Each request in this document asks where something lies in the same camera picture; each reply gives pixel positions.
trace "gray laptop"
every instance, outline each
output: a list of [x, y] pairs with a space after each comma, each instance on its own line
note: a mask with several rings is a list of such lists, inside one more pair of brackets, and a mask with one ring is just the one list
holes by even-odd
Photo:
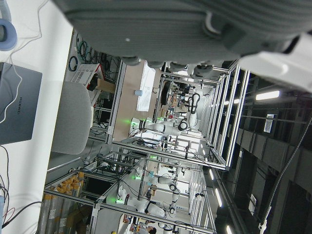
[[[16, 100], [7, 108], [0, 123], [0, 144], [30, 140], [33, 134], [42, 73], [15, 66], [22, 77]], [[9, 63], [0, 63], [0, 122], [5, 107], [17, 93], [20, 78]]]

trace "blue headphones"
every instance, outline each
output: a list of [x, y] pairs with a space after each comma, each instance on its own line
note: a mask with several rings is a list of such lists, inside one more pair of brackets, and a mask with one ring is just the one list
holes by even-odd
[[12, 50], [18, 42], [18, 35], [15, 27], [10, 22], [11, 14], [9, 7], [5, 0], [0, 0], [0, 11], [2, 19], [0, 19], [0, 26], [3, 27], [3, 36], [0, 36], [0, 51]]

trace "huawei logo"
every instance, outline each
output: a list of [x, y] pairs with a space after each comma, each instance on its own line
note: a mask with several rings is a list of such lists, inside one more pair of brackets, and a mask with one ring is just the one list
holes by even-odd
[[19, 106], [18, 106], [18, 115], [20, 114], [20, 110], [21, 110], [21, 102], [22, 102], [22, 98], [19, 98]]

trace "ceiling light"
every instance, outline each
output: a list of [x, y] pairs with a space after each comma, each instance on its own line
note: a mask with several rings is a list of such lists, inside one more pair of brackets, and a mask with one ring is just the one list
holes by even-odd
[[271, 98], [278, 98], [279, 97], [279, 91], [272, 91], [268, 93], [258, 94], [255, 96], [256, 100], [265, 100], [265, 99], [271, 99]]
[[214, 174], [211, 169], [209, 169], [209, 174], [210, 174], [211, 180], [214, 180], [215, 179]]
[[215, 194], [216, 194], [216, 199], [218, 200], [218, 203], [219, 203], [219, 207], [222, 207], [221, 197], [219, 194], [219, 190], [217, 188], [215, 189]]
[[229, 225], [226, 226], [226, 232], [227, 232], [228, 234], [233, 234]]

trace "storage crate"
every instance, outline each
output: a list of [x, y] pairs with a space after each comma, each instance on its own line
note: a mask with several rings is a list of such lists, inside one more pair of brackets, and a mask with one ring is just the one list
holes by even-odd
[[[81, 83], [84, 86], [88, 87], [95, 73], [98, 75], [98, 77], [101, 80], [104, 80], [101, 65], [99, 63], [98, 64], [81, 64], [78, 71], [76, 72], [73, 79], [71, 80], [71, 82]], [[88, 90], [88, 92], [90, 96], [91, 106], [94, 106], [99, 94], [101, 93], [101, 90], [94, 89], [93, 91]]]

